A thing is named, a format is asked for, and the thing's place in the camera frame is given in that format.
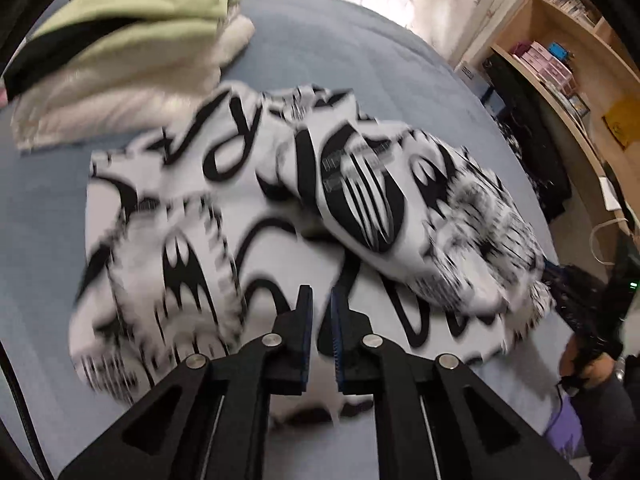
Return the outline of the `person right hand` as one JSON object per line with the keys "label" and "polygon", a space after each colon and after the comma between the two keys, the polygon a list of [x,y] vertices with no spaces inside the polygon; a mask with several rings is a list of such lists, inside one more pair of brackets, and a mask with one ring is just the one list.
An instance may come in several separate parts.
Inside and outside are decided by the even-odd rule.
{"label": "person right hand", "polygon": [[[559,362],[561,377],[572,376],[576,373],[579,350],[579,339],[576,335],[570,336]],[[602,353],[597,359],[586,364],[579,375],[586,381],[585,388],[593,389],[606,382],[614,374],[615,367],[616,361],[607,353]]]}

